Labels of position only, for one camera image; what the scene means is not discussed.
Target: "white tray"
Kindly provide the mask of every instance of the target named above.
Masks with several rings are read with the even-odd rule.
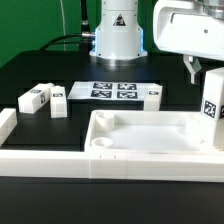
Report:
[[[194,112],[94,111],[85,151],[90,176],[224,182],[224,153],[205,147],[188,119]],[[108,138],[113,142],[95,141]]]

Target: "triangle logo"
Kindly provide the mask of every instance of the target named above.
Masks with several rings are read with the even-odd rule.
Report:
[[[126,26],[121,14],[117,17],[116,21],[114,22],[114,26]]]

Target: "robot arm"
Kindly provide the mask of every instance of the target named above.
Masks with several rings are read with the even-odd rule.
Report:
[[[201,68],[193,56],[224,60],[224,1],[159,0],[153,19],[156,45],[185,55],[192,83]]]

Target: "white cube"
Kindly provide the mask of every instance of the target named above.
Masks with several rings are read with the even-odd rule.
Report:
[[[206,143],[224,148],[224,68],[206,73],[199,132]]]
[[[51,88],[51,118],[67,117],[65,87]]]
[[[15,109],[4,109],[0,113],[0,147],[17,125]]]
[[[18,98],[19,112],[34,114],[50,99],[50,88],[54,84],[38,84]]]
[[[159,111],[162,99],[162,86],[150,88],[144,99],[144,111]]]

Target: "black table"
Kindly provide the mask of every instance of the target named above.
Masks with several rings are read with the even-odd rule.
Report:
[[[206,69],[222,63],[203,61]],[[46,104],[18,113],[17,98],[38,83],[153,82],[161,110],[199,111],[202,86],[190,84],[182,56],[151,55],[129,68],[108,68],[77,52],[28,51],[0,69],[0,109],[16,108],[18,125],[4,149],[83,151],[95,109],[142,110],[142,102],[68,101],[68,118],[51,119]],[[223,223],[221,183],[0,177],[0,223]]]

